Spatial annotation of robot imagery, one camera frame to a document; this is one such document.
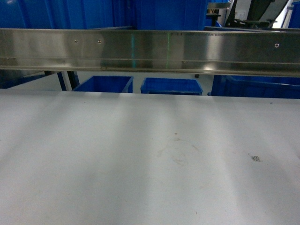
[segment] floor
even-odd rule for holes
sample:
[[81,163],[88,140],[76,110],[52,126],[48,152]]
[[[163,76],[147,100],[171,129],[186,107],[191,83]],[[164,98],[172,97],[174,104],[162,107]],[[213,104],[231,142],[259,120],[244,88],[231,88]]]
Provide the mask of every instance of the floor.
[[[101,75],[101,76],[133,76],[133,87],[134,93],[141,93],[140,87],[145,77],[162,77],[162,78],[181,78],[181,79],[195,79],[194,74],[168,74],[168,73],[132,73],[132,72],[91,72],[91,71],[80,71],[78,72],[79,82],[83,83],[91,76]],[[211,91],[213,83],[213,75],[200,75],[196,78],[202,89],[203,95],[207,95]],[[11,89],[15,90],[61,90],[60,83],[56,74],[24,83]]]

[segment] white tabletop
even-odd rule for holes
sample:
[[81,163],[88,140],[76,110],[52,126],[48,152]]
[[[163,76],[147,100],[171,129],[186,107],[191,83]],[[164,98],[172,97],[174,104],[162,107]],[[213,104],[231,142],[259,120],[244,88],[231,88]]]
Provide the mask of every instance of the white tabletop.
[[0,90],[0,224],[298,225],[300,100]]

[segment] small sticker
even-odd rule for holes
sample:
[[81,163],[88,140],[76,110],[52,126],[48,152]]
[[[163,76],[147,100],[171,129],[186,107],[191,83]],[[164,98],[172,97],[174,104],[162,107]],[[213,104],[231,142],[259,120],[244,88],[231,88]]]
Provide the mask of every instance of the small sticker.
[[250,153],[249,156],[252,158],[253,161],[261,162],[261,159],[258,156],[251,156]]

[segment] metal bar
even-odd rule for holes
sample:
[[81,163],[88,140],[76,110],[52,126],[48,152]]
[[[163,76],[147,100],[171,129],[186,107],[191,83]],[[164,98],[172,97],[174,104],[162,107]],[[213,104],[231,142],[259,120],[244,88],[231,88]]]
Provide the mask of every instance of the metal bar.
[[222,9],[222,8],[229,8],[230,2],[225,3],[217,3],[217,2],[209,2],[207,5],[207,9]]
[[288,32],[288,33],[298,33],[300,35],[300,29],[283,29],[283,28],[257,28],[257,27],[205,27],[205,31],[238,31],[238,32]]
[[0,69],[300,76],[299,35],[0,29]]
[[78,75],[74,71],[68,71],[67,75],[69,77],[71,88],[73,90],[74,88],[76,88],[79,85]]
[[58,80],[60,81],[61,90],[67,90],[62,73],[58,72],[57,76],[58,76]]
[[134,26],[125,27],[102,27],[102,28],[92,28],[91,30],[136,30]]

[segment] blue bin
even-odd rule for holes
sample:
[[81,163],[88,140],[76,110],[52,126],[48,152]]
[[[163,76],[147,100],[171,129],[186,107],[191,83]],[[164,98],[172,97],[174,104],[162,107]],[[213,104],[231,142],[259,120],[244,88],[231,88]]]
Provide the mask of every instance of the blue bin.
[[34,81],[34,80],[43,78],[45,76],[47,76],[47,75],[41,74],[41,75],[26,76],[26,77],[12,79],[12,80],[9,80],[9,81],[0,82],[0,89],[12,88],[14,86],[17,86],[17,85],[20,85],[20,84],[23,84],[23,83],[28,83],[30,81]]
[[128,1],[0,0],[0,27],[92,29],[128,26]]
[[228,3],[229,0],[208,0],[208,2],[215,2],[215,3]]
[[134,0],[138,30],[203,30],[207,0]]
[[92,76],[73,91],[133,93],[132,76]]
[[292,15],[289,23],[289,28],[300,28],[300,2],[292,3]]
[[300,78],[215,75],[211,95],[300,98]]
[[145,78],[141,93],[166,95],[202,95],[202,88],[195,79]]
[[[211,27],[212,26],[212,19],[211,18],[206,18],[205,26],[206,27]],[[216,27],[222,27],[221,24],[218,23],[218,21],[216,21]]]

